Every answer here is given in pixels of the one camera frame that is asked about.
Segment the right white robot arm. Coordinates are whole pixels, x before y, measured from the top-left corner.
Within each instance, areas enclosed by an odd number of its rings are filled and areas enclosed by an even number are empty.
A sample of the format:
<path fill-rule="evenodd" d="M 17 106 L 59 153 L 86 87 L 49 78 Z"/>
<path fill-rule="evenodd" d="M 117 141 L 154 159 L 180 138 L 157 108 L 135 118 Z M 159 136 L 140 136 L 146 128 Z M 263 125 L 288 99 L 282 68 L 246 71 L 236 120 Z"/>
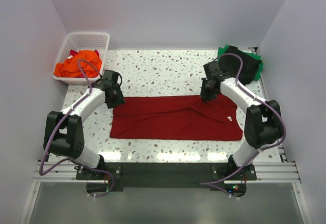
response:
<path fill-rule="evenodd" d="M 222 94 L 245 113 L 244 142 L 228 159 L 228 173 L 233 173 L 252 164 L 261 151 L 285 139 L 280 105 L 275 100 L 267 101 L 255 95 L 236 77 L 223 72 L 217 61 L 209 62 L 203 68 L 206 77 L 202 79 L 201 98 L 212 100 Z"/>

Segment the dark red t-shirt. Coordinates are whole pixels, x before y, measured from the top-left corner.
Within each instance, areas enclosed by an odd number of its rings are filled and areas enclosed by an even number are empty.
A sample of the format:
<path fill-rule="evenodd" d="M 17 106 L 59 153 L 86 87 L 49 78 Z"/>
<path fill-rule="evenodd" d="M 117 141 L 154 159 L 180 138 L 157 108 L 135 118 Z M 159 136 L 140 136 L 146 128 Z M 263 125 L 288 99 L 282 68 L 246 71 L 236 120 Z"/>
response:
<path fill-rule="evenodd" d="M 237 105 L 224 95 L 127 97 L 113 110 L 111 138 L 239 141 Z"/>

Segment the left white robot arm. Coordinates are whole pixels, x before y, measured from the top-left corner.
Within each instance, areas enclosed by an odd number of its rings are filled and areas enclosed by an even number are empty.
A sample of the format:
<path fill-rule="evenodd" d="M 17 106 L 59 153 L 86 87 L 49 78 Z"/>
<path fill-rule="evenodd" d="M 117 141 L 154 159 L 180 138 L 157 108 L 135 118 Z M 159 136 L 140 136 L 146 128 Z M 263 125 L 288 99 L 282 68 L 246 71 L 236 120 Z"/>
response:
<path fill-rule="evenodd" d="M 51 153 L 86 168 L 104 171 L 103 156 L 85 146 L 83 125 L 98 107 L 106 104 L 111 109 L 125 103 L 121 85 L 120 73 L 104 70 L 100 79 L 91 83 L 72 105 L 61 111 L 51 111 L 46 118 L 41 165 Z"/>

